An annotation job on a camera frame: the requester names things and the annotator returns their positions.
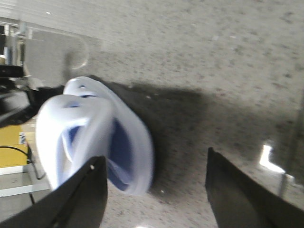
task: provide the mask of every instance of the speckled floor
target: speckled floor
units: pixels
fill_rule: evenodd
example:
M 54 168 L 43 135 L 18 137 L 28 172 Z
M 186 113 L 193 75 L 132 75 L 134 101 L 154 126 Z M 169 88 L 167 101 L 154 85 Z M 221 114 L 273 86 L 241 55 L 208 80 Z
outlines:
M 3 16 L 80 34 L 35 32 L 44 41 L 28 42 L 31 74 L 50 86 L 91 74 L 118 83 L 114 90 L 152 131 L 151 191 L 130 197 L 110 185 L 101 227 L 215 228 L 204 188 L 211 146 L 304 209 L 303 136 L 296 154 L 289 149 L 304 86 L 303 7 L 302 0 L 23 0 Z M 287 169 L 284 185 L 282 174 L 259 164 L 264 144 L 273 146 L 270 161 Z

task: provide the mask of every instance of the granite floor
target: granite floor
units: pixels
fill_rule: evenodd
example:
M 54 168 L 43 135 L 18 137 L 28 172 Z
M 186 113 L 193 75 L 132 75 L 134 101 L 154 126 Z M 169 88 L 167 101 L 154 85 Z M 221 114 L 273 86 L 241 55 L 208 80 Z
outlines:
M 150 192 L 130 197 L 109 184 L 101 227 L 217 227 L 204 188 L 208 147 L 304 209 L 303 1 L 5 4 L 4 17 L 55 29 L 40 27 L 27 43 L 34 77 L 54 86 L 95 75 L 152 132 Z M 263 145 L 273 148 L 264 166 Z

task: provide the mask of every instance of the white plastic object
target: white plastic object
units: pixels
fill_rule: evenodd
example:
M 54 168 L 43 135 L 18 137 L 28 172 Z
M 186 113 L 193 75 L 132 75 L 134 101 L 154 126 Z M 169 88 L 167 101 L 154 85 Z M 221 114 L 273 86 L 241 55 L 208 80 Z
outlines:
M 66 108 L 66 104 L 72 106 L 75 104 L 78 107 Z M 78 108 L 81 112 L 77 112 L 76 116 L 69 113 Z M 98 127 L 91 129 L 87 123 L 95 123 Z M 82 128 L 85 126 L 86 131 L 78 131 L 71 143 L 68 132 L 80 125 Z M 51 136 L 52 141 L 49 141 L 54 145 L 52 148 L 47 148 L 47 136 L 51 134 L 47 129 L 50 128 L 57 130 L 56 134 Z M 123 134 L 117 134 L 117 131 L 123 131 L 125 139 L 122 139 Z M 41 161 L 42 165 L 47 168 L 45 171 L 50 182 L 51 179 L 56 180 L 52 181 L 55 183 L 52 185 L 53 188 L 58 187 L 67 177 L 73 175 L 92 155 L 105 155 L 108 158 L 108 173 L 109 175 L 112 173 L 112 177 L 109 176 L 109 179 L 124 193 L 141 195 L 150 187 L 154 157 L 149 131 L 137 115 L 113 91 L 96 80 L 77 77 L 68 81 L 64 95 L 51 98 L 41 108 L 38 114 L 37 136 L 38 152 L 40 157 L 44 158 L 44 162 Z M 111 145 L 126 143 L 126 145 L 120 147 L 120 151 L 110 151 L 110 143 Z M 111 159 L 115 157 L 122 159 L 118 162 L 112 161 Z M 72 163 L 67 176 L 62 176 L 58 172 L 58 170 L 62 170 L 59 164 L 64 158 L 68 158 Z M 130 166 L 130 170 L 124 169 L 123 165 L 126 162 Z M 58 167 L 55 169 L 52 164 L 56 164 Z

